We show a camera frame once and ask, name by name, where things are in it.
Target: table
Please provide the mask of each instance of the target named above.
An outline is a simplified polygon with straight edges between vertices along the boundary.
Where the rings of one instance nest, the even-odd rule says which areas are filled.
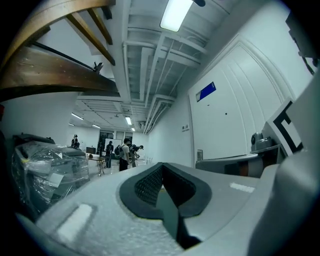
[[[104,166],[103,166],[105,158],[103,156],[96,155],[96,156],[93,156],[92,158],[89,158],[89,156],[87,155],[87,158],[88,158],[88,160],[96,161],[96,166],[98,168],[98,174],[99,174],[100,177],[101,177],[101,172],[103,174],[105,174]]]

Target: white door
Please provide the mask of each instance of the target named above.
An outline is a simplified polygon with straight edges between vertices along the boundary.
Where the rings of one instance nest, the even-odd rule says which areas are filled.
[[[251,151],[252,134],[261,132],[281,105],[264,70],[238,44],[189,90],[195,156],[197,150],[203,150],[203,159]],[[196,94],[211,82],[216,91],[197,102]]]

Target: plastic wrap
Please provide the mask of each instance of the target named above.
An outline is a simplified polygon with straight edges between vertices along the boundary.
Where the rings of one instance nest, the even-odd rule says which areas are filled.
[[[12,176],[34,219],[90,180],[85,153],[37,141],[15,147]]]

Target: metal rod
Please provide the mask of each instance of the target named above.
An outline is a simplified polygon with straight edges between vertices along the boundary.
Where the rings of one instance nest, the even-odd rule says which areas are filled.
[[[92,70],[92,71],[96,71],[94,68],[92,68],[92,67],[90,67],[90,66],[82,63],[81,61],[76,60],[75,58],[72,58],[72,57],[70,57],[70,56],[68,56],[68,55],[66,55],[66,54],[64,54],[64,53],[62,53],[62,52],[60,52],[60,51],[58,51],[58,50],[55,50],[55,49],[53,49],[53,48],[51,48],[51,47],[49,47],[49,46],[46,46],[46,45],[44,45],[44,44],[42,44],[42,43],[34,42],[33,45],[34,45],[34,46],[37,46],[37,47],[39,47],[39,48],[45,49],[45,50],[47,50],[47,51],[49,51],[49,52],[52,52],[52,53],[54,53],[54,54],[58,54],[58,55],[66,58],[66,59],[68,59],[68,60],[70,60],[70,61],[73,61],[73,62],[75,62],[75,63],[80,64],[81,66],[86,67],[87,69],[90,69],[90,70]]]

